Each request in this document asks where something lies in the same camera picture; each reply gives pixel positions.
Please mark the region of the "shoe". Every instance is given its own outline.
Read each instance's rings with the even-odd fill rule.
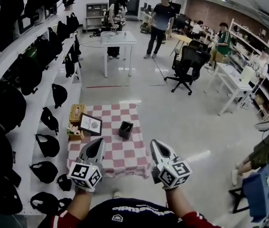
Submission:
[[[233,186],[236,186],[238,184],[238,178],[239,178],[238,170],[232,170],[231,171],[231,182],[232,182]]]
[[[123,194],[120,191],[115,191],[112,195],[112,199],[119,199],[122,197],[123,197]]]
[[[205,68],[213,70],[213,67],[211,64],[205,64]]]
[[[243,163],[242,162],[238,162],[238,163],[236,163],[235,164],[235,169],[239,169],[239,168],[241,168],[243,166]]]

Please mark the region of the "concrete floor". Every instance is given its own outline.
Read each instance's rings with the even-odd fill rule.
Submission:
[[[162,45],[158,57],[143,59],[150,35],[140,33],[141,23],[127,22],[125,30],[131,31],[137,39],[132,51],[132,76],[128,76],[129,61],[112,59],[108,61],[108,78],[103,72],[103,48],[100,38],[82,35],[80,38],[83,60],[82,78],[85,89],[80,103],[86,105],[118,104],[122,101],[138,103],[139,120],[146,146],[152,139],[161,140],[185,159],[193,171],[188,181],[181,186],[184,194],[197,211],[210,221],[225,227],[235,227],[248,212],[231,215],[232,189],[230,171],[234,164],[244,159],[261,140],[261,133],[253,125],[259,120],[255,110],[240,109],[233,114],[227,111],[218,116],[228,101],[228,89],[221,93],[215,87],[204,93],[207,82],[212,77],[206,69],[191,86],[193,94],[180,86],[174,93],[171,89],[176,82],[163,78],[173,76],[171,69],[173,55],[170,53],[177,40],[172,38]],[[114,189],[119,189],[125,197],[148,200],[165,205],[165,193],[160,184],[154,185],[151,178],[144,180],[138,176],[106,179],[99,184],[93,198],[93,206],[109,199]]]

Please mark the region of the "checkered tablecloth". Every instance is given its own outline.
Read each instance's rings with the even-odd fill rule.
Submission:
[[[105,177],[138,175],[148,178],[151,157],[145,147],[135,104],[113,104],[87,106],[87,114],[102,119],[102,138],[106,151],[102,165]],[[119,137],[122,121],[133,123],[129,140]],[[81,141],[69,141],[67,167],[79,156],[83,146],[99,136],[85,137]]]

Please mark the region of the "picture frame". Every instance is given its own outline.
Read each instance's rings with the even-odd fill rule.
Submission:
[[[92,135],[100,136],[102,134],[102,120],[82,113],[78,128]]]

